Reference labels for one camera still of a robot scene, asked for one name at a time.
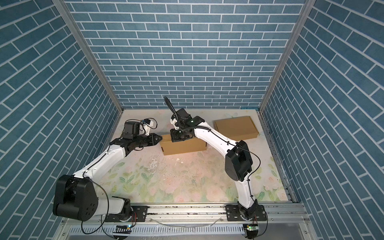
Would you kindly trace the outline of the brown cardboard box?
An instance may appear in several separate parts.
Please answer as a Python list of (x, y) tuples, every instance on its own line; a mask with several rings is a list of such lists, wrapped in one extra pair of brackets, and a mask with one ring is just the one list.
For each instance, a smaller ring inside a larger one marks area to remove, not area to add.
[(222, 135), (237, 142), (255, 139), (259, 135), (259, 131), (250, 116), (215, 120), (214, 128)]

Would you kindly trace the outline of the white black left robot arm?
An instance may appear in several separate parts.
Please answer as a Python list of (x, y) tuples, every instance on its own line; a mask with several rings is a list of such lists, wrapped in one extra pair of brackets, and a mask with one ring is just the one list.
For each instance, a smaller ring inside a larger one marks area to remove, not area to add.
[(150, 132), (156, 128), (157, 121), (153, 118), (126, 121), (121, 136), (112, 140), (104, 152), (74, 174), (57, 180), (53, 214), (82, 222), (94, 216), (105, 217), (110, 222), (130, 221), (133, 217), (130, 199), (98, 197), (95, 186), (135, 149), (157, 145), (163, 138)]

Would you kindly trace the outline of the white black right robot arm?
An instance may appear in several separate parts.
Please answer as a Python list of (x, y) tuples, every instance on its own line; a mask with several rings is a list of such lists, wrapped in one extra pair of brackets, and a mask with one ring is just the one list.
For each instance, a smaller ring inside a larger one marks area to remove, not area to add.
[(225, 158), (225, 172), (235, 181), (242, 218), (245, 220), (254, 218), (259, 204), (251, 188), (250, 176), (254, 173), (251, 157), (253, 153), (249, 150), (247, 143), (227, 138), (201, 117), (192, 118), (183, 108), (175, 110), (168, 97), (164, 97), (164, 100), (173, 113), (170, 119), (170, 123), (174, 126), (170, 130), (172, 142), (197, 138), (217, 150)]

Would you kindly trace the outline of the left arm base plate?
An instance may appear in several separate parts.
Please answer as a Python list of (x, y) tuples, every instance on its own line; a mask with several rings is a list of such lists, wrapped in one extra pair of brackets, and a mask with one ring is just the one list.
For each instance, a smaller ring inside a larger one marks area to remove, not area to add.
[(128, 215), (123, 214), (108, 214), (106, 222), (107, 223), (137, 223), (145, 222), (148, 206), (131, 206), (131, 210)]

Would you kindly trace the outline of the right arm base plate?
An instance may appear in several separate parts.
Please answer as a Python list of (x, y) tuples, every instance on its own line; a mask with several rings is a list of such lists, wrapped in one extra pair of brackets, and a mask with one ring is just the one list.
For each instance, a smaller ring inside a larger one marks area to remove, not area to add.
[(236, 205), (225, 206), (227, 221), (266, 221), (267, 213), (265, 207), (259, 204), (253, 204), (250, 208), (246, 209), (239, 203)]

